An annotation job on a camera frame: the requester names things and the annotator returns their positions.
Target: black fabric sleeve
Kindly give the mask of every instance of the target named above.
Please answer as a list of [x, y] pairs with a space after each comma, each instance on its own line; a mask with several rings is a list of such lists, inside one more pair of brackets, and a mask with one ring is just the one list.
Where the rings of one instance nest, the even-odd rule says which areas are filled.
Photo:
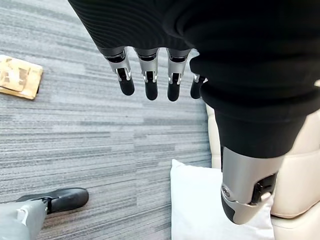
[[320, 1], [68, 0], [102, 54], [195, 48], [221, 145], [255, 158], [287, 153], [320, 108]]

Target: cushion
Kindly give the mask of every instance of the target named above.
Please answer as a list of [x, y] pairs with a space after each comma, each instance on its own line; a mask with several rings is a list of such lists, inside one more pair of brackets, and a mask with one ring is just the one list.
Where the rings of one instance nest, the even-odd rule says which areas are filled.
[[310, 114], [278, 174], [271, 213], [294, 218], [320, 201], [320, 111]]
[[274, 240], [267, 204], [250, 222], [232, 223], [221, 203], [222, 173], [219, 169], [187, 166], [172, 160], [172, 240]]
[[306, 213], [293, 219], [272, 217], [276, 240], [317, 240], [320, 239], [320, 202]]
[[210, 150], [212, 154], [212, 167], [216, 169], [221, 168], [221, 154], [220, 154], [220, 139], [219, 130], [216, 123], [215, 111], [213, 108], [206, 104], [206, 111], [208, 114], [208, 133]]
[[271, 213], [294, 218], [320, 200], [320, 150], [285, 157], [279, 171]]

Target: striped carpet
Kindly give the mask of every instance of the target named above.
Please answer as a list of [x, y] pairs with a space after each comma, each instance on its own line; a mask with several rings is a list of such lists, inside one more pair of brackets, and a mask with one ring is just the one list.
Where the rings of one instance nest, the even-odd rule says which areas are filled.
[[159, 96], [135, 82], [124, 96], [67, 0], [1, 0], [0, 54], [44, 67], [34, 101], [0, 95], [0, 200], [79, 186], [82, 209], [47, 217], [39, 240], [169, 240], [171, 159], [209, 167], [207, 114], [189, 96], [186, 68], [177, 102], [167, 100], [167, 54]]

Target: robotic arm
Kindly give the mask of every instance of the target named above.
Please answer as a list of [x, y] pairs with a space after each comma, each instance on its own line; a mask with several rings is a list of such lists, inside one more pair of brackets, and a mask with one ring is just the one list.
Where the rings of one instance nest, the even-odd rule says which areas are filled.
[[249, 221], [273, 194], [306, 116], [320, 108], [320, 3], [68, 1], [125, 95], [135, 90], [126, 46], [137, 53], [150, 100], [158, 95], [158, 48], [168, 52], [170, 101], [179, 97], [190, 49], [198, 50], [191, 96], [215, 109], [223, 209], [235, 224]]

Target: black fingertip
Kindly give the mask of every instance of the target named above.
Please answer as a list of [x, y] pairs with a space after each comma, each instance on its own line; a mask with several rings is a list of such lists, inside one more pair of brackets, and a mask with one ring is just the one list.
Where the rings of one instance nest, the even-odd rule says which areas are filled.
[[122, 81], [119, 81], [121, 91], [124, 95], [130, 96], [134, 94], [135, 92], [135, 85], [132, 78], [130, 80], [123, 79]]
[[168, 86], [168, 99], [171, 102], [175, 102], [179, 98], [180, 93], [180, 84], [177, 84], [177, 82], [173, 82], [172, 84], [169, 83]]
[[151, 101], [155, 100], [158, 97], [157, 82], [149, 80], [145, 83], [145, 95]]
[[192, 82], [190, 95], [193, 99], [199, 99], [200, 98], [200, 87], [202, 83], [200, 82]]

